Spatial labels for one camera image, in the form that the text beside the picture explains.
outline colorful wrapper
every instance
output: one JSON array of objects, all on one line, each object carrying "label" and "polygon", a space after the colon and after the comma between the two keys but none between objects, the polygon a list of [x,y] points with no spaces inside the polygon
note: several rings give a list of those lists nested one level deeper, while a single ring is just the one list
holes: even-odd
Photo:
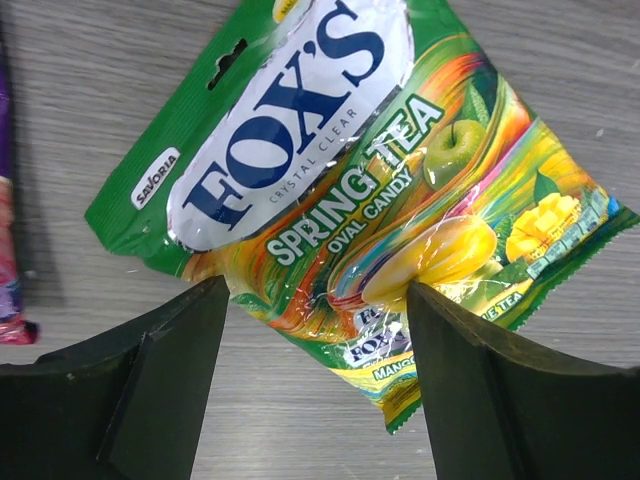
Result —
[{"label": "colorful wrapper", "polygon": [[11,116],[4,65],[0,65],[0,343],[26,345],[36,341],[37,327],[26,322],[11,235]]},{"label": "colorful wrapper", "polygon": [[443,0],[245,0],[87,219],[113,253],[224,275],[389,432],[420,404],[411,280],[515,329],[638,222]]}]

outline purple package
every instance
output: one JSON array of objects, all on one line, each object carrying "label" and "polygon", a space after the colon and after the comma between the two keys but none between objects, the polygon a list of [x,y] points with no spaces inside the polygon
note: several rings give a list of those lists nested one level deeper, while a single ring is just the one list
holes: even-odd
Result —
[{"label": "purple package", "polygon": [[22,293],[11,236],[13,184],[11,182],[11,116],[6,74],[0,69],[0,343],[28,345],[38,336],[35,324],[25,321]]}]

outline black plastic jaw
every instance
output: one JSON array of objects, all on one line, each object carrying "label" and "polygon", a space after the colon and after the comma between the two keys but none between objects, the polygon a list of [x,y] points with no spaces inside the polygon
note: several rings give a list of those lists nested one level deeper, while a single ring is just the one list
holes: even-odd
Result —
[{"label": "black plastic jaw", "polygon": [[640,369],[548,349],[412,284],[438,479],[640,478]]},{"label": "black plastic jaw", "polygon": [[0,478],[189,479],[228,298],[210,279],[33,365],[0,366]]}]

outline candy bag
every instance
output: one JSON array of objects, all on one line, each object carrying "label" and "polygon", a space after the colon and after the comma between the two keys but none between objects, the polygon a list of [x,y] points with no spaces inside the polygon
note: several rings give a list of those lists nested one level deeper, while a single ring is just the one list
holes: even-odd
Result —
[{"label": "candy bag", "polygon": [[410,280],[515,329],[638,222],[444,0],[245,0],[86,218],[110,252],[224,275],[389,432],[420,405]]},{"label": "candy bag", "polygon": [[13,184],[11,183],[11,117],[4,66],[0,65],[0,343],[27,345],[38,336],[26,322],[13,250]]}]

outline hang hole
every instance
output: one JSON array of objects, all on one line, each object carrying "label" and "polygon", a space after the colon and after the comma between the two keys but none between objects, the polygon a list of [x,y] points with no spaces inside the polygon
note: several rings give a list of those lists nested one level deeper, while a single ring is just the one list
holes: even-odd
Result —
[{"label": "hang hole", "polygon": [[213,77],[207,84],[207,88],[209,90],[213,90],[214,88],[216,88],[218,82],[222,80],[222,77],[229,71],[231,65],[235,63],[240,54],[244,52],[248,46],[249,44],[247,43],[247,41],[244,38],[241,38],[233,49],[233,52],[220,57],[220,59],[216,62],[216,68],[218,71],[215,77]]}]

